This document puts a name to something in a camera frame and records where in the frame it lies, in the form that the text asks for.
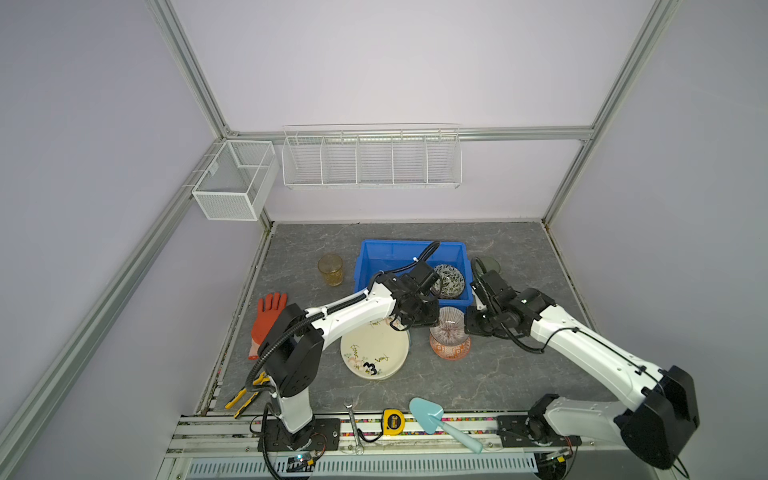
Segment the red striped bowl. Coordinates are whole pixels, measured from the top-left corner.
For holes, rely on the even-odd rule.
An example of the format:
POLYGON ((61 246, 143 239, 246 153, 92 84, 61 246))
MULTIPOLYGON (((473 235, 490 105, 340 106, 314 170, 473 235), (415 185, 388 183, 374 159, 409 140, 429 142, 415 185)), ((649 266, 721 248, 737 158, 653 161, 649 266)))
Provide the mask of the red striped bowl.
POLYGON ((466 341, 464 313, 455 307, 441 307, 438 325, 433 327, 431 335, 435 340, 446 346, 460 345, 466 341))

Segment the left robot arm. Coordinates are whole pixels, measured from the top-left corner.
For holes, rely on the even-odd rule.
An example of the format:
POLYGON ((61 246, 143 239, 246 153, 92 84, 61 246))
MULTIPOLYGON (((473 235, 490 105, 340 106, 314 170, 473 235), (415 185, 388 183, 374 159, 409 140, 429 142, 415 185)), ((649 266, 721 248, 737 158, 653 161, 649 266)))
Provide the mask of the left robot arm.
POLYGON ((255 364, 240 392, 267 392, 267 413, 277 421, 277 435, 290 449, 306 445, 316 433, 309 388, 321 357, 337 341, 354 348, 362 373, 381 367, 385 374, 400 365, 397 347, 407 349, 408 331, 438 323, 439 301, 432 294, 436 271, 424 260, 374 275, 363 290, 321 307, 303 309, 269 295, 259 302, 255 364))

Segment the floral cream plate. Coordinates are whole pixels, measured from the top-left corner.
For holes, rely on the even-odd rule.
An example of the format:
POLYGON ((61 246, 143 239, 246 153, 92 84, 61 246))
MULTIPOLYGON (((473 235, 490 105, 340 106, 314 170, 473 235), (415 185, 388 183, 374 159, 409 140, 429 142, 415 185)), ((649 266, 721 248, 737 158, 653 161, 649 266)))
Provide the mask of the floral cream plate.
POLYGON ((381 381, 395 375, 409 354, 410 333, 391 326, 389 318, 368 323, 341 338, 345 366, 356 376, 381 381))

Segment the orange blue patterned bowl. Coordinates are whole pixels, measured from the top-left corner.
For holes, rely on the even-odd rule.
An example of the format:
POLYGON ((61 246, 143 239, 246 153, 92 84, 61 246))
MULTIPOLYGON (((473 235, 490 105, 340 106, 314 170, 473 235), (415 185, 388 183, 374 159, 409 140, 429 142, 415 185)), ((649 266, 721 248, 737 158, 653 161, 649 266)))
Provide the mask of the orange blue patterned bowl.
POLYGON ((429 337, 429 342, 432 350, 438 357, 450 361, 464 359, 468 356, 472 347, 472 339, 470 336, 466 336, 463 341, 457 345, 441 343, 433 335, 429 337))

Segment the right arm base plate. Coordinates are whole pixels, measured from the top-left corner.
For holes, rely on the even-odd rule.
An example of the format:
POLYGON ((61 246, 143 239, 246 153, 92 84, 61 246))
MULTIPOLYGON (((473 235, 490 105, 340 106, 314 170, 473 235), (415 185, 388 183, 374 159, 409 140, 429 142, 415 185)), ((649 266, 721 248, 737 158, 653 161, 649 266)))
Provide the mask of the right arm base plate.
POLYGON ((582 444, 579 436, 559 435, 543 419, 527 414, 499 415, 496 421, 497 435, 505 448, 577 447, 582 444))

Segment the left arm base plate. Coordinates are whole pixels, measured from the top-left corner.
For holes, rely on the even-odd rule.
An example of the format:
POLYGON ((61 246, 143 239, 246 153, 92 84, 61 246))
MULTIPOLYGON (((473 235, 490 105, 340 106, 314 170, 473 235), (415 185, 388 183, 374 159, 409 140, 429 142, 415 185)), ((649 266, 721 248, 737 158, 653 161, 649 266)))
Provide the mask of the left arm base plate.
POLYGON ((267 431, 258 443, 268 452, 302 450, 336 451, 341 438, 341 422, 336 418, 315 418, 295 433, 289 432, 279 419, 267 419, 267 431))

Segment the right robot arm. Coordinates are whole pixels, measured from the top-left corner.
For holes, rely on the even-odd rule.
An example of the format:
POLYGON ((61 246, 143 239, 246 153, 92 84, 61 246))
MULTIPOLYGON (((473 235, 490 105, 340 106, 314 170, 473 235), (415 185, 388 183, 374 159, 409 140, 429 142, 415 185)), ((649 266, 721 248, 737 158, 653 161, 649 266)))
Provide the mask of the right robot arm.
POLYGON ((527 413, 525 430, 532 442, 588 437, 623 445, 656 469, 690 476, 680 454, 698 429, 700 415, 695 382, 687 371, 631 354, 540 290, 514 289, 479 258, 471 266, 476 304, 465 317, 468 334, 509 340, 529 354, 554 350, 614 396, 609 402, 590 402, 543 395, 527 413))

